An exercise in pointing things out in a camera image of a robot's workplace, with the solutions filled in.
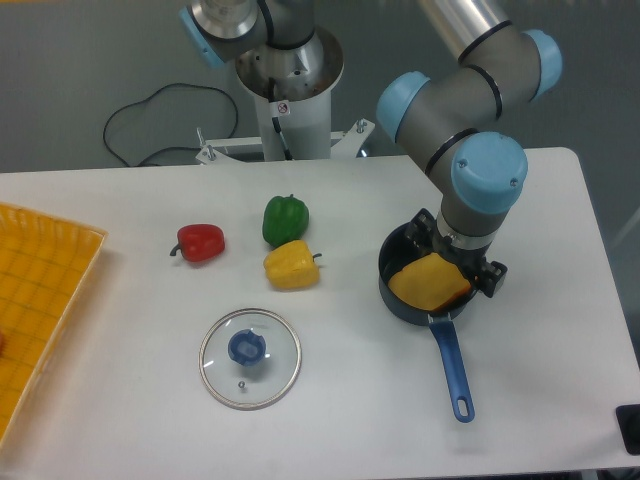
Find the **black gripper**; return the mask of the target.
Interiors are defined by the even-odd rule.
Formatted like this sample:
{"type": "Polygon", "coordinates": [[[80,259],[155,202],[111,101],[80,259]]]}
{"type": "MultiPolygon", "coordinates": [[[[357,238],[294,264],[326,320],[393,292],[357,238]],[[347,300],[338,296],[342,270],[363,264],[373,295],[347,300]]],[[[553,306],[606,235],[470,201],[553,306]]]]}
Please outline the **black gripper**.
{"type": "Polygon", "coordinates": [[[488,298],[493,298],[504,283],[507,266],[486,261],[493,234],[466,236],[448,224],[445,224],[445,233],[441,233],[437,219],[422,208],[405,228],[405,238],[415,248],[425,248],[427,255],[436,254],[453,264],[466,279],[478,280],[478,289],[488,298]]]}

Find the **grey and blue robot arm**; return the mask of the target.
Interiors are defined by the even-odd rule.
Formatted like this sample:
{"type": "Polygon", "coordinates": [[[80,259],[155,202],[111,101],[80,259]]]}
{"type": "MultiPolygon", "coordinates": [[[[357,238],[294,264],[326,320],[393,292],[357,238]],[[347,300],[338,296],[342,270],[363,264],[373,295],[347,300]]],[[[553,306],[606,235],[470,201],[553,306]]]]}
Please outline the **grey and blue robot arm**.
{"type": "MultiPolygon", "coordinates": [[[[459,68],[442,81],[399,76],[376,117],[442,194],[437,217],[422,226],[435,251],[492,296],[506,270],[486,253],[528,164],[516,141],[483,125],[553,88],[562,54],[544,32],[517,30],[493,1],[426,1],[423,9],[459,68]]],[[[252,94],[266,160],[329,156],[330,98],[344,57],[311,2],[193,1],[179,16],[204,61],[232,63],[252,94]]]]}

